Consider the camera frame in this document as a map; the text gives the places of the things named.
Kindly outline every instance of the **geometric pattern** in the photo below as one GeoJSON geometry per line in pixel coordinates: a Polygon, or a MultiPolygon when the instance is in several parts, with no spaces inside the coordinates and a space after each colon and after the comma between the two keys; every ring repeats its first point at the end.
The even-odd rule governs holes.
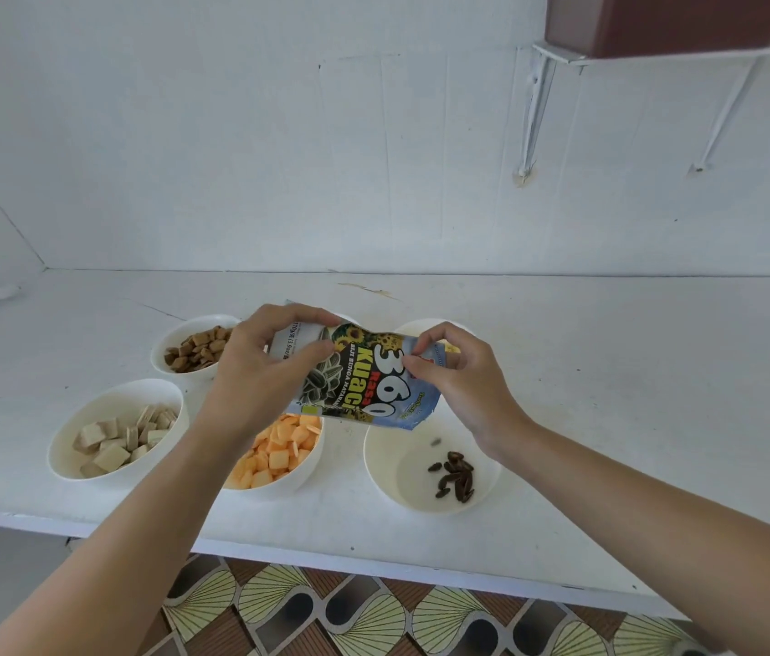
{"type": "Polygon", "coordinates": [[[723,653],[683,621],[206,555],[185,563],[138,656],[723,653]]]}

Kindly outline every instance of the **white table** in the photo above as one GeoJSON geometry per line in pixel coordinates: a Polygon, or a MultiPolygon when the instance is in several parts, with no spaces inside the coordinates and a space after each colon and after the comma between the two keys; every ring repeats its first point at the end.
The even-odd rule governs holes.
{"type": "MultiPolygon", "coordinates": [[[[543,424],[770,522],[770,279],[48,271],[0,303],[0,526],[88,535],[122,495],[53,477],[52,433],[153,376],[150,346],[175,317],[288,298],[374,330],[462,322],[543,424]]],[[[221,495],[197,550],[679,616],[511,474],[459,515],[394,506],[364,470],[363,434],[334,424],[290,501],[221,495]]]]}

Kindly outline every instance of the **metal bracket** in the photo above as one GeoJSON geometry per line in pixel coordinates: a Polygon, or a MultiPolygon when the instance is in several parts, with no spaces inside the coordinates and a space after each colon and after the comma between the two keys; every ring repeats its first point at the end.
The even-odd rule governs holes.
{"type": "Polygon", "coordinates": [[[537,135],[540,133],[540,125],[543,122],[555,68],[554,59],[540,51],[536,46],[534,46],[532,60],[531,75],[528,82],[528,104],[525,106],[522,155],[520,156],[519,167],[513,174],[515,185],[520,188],[528,182],[534,167],[534,148],[537,144],[537,135]]]}
{"type": "Polygon", "coordinates": [[[761,57],[753,57],[752,59],[746,60],[746,62],[741,65],[738,75],[734,78],[734,84],[731,86],[731,91],[728,93],[728,98],[725,99],[722,110],[719,111],[719,117],[717,117],[717,120],[713,124],[713,128],[710,130],[707,147],[704,148],[704,153],[701,154],[701,158],[693,163],[691,168],[688,169],[689,175],[706,172],[710,169],[709,158],[716,150],[719,140],[722,138],[725,129],[728,127],[731,118],[734,116],[734,112],[738,109],[740,103],[746,96],[746,92],[750,89],[761,59],[761,57]]]}

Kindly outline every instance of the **plastic packaging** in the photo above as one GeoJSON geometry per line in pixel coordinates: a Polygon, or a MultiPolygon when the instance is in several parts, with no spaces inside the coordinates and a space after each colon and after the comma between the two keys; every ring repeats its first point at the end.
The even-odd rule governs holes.
{"type": "MultiPolygon", "coordinates": [[[[270,356],[287,359],[305,345],[328,338],[335,352],[306,376],[287,412],[404,430],[433,413],[439,391],[403,368],[402,358],[412,353],[418,340],[412,336],[374,333],[350,322],[336,327],[294,322],[273,337],[270,356]]],[[[434,343],[421,358],[445,365],[445,346],[434,343]]]]}

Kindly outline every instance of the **white bowl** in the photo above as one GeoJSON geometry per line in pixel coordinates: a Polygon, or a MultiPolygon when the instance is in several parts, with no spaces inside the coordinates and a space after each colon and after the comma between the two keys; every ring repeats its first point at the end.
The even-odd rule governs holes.
{"type": "Polygon", "coordinates": [[[207,368],[203,368],[199,371],[193,371],[191,373],[176,373],[168,365],[164,355],[166,348],[179,347],[181,342],[192,334],[198,334],[201,331],[207,331],[215,326],[222,326],[225,329],[235,327],[239,324],[239,320],[232,315],[204,315],[200,318],[194,318],[188,320],[172,329],[163,336],[154,347],[151,348],[151,365],[159,373],[169,376],[172,381],[179,381],[180,384],[189,384],[198,382],[204,379],[212,379],[218,370],[218,364],[214,363],[207,368]]]}
{"type": "Polygon", "coordinates": [[[285,474],[278,481],[271,484],[262,485],[260,488],[248,488],[248,490],[237,490],[236,488],[221,488],[222,492],[228,492],[230,496],[243,497],[254,501],[269,501],[270,499],[281,499],[297,492],[300,486],[306,483],[306,480],[313,475],[315,468],[318,467],[318,461],[321,460],[321,452],[325,448],[325,433],[327,432],[327,419],[321,418],[321,436],[315,448],[309,452],[309,456],[300,463],[297,468],[285,474]]]}
{"type": "MultiPolygon", "coordinates": [[[[398,327],[395,333],[417,336],[443,320],[415,320],[398,327]]],[[[481,502],[497,483],[502,468],[479,449],[476,440],[456,417],[445,399],[434,413],[415,430],[385,429],[370,426],[364,437],[364,465],[373,483],[397,504],[422,513],[457,513],[481,502]],[[470,501],[461,504],[452,492],[437,499],[436,484],[446,473],[429,472],[434,463],[444,463],[449,451],[464,454],[473,466],[470,501]]]]}
{"type": "Polygon", "coordinates": [[[165,379],[137,379],[116,386],[82,407],[57,431],[48,449],[48,466],[56,476],[65,481],[83,482],[103,488],[132,488],[181,439],[190,424],[187,412],[181,389],[165,379]],[[152,403],[168,405],[178,415],[166,437],[139,460],[101,477],[85,478],[82,475],[82,465],[92,456],[86,456],[73,448],[78,431],[96,421],[138,414],[145,405],[152,403]]]}

